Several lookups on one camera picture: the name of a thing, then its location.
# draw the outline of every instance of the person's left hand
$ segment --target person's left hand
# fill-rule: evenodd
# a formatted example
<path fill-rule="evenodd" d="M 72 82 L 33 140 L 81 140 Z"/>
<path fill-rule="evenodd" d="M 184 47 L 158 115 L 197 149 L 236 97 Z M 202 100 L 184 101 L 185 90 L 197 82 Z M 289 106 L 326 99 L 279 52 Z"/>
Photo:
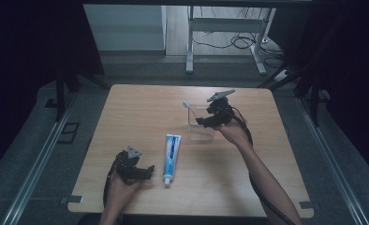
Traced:
<path fill-rule="evenodd" d="M 121 210 L 129 202 L 139 186 L 139 181 L 135 181 L 132 185 L 127 185 L 121 176 L 114 172 L 111 175 L 106 207 L 99 224 L 115 224 Z"/>

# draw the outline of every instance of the toothpaste tube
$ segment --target toothpaste tube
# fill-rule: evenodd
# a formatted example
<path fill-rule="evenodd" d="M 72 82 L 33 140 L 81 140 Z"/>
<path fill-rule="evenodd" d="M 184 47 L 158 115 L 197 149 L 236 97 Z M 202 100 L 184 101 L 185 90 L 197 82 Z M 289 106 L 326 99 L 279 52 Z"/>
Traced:
<path fill-rule="evenodd" d="M 167 134 L 167 154 L 165 155 L 163 175 L 166 187 L 170 185 L 170 181 L 173 180 L 173 175 L 175 174 L 176 158 L 178 157 L 181 139 L 181 135 Z"/>

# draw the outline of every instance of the wooden table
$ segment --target wooden table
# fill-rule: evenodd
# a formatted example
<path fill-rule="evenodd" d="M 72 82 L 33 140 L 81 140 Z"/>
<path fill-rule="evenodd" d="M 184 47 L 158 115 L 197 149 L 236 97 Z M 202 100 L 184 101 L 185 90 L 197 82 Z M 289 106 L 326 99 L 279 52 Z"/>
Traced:
<path fill-rule="evenodd" d="M 139 168 L 155 165 L 125 214 L 177 216 L 265 217 L 248 171 L 236 147 L 216 132 L 211 142 L 191 141 L 187 109 L 182 102 L 208 105 L 215 92 L 235 89 L 229 104 L 247 119 L 254 146 L 302 218 L 314 215 L 301 209 L 309 202 L 272 93 L 267 89 L 114 85 L 96 127 L 70 202 L 72 212 L 102 212 L 103 187 L 115 156 L 128 145 L 142 151 Z M 162 179 L 166 135 L 182 135 L 176 174 L 169 188 Z"/>

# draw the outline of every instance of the toothpaste cap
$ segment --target toothpaste cap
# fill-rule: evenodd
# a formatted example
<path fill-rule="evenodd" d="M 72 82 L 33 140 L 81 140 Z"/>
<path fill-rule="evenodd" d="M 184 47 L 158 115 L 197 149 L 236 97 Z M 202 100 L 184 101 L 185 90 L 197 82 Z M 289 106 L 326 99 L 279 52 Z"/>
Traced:
<path fill-rule="evenodd" d="M 165 186 L 169 186 L 170 185 L 170 180 L 169 180 L 169 178 L 166 178 L 165 179 Z"/>

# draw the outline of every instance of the person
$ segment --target person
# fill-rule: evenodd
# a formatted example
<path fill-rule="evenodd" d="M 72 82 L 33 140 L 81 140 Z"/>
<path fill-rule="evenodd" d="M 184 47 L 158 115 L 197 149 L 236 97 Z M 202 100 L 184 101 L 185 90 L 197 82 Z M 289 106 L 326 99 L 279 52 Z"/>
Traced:
<path fill-rule="evenodd" d="M 260 160 L 240 124 L 233 119 L 226 125 L 214 127 L 214 130 L 220 131 L 240 151 L 249 171 L 249 176 L 252 177 L 253 185 L 258 187 L 260 194 L 268 203 L 272 204 L 279 212 L 285 215 L 291 223 L 296 225 L 302 224 L 293 202 L 269 169 Z M 139 188 L 139 185 L 140 182 L 138 181 L 128 186 L 117 173 L 114 174 L 111 178 L 106 207 L 102 213 L 99 225 L 116 224 L 121 210 L 129 202 L 132 195 Z M 261 201 L 261 204 L 271 224 L 288 224 L 272 208 L 268 207 L 264 201 Z"/>

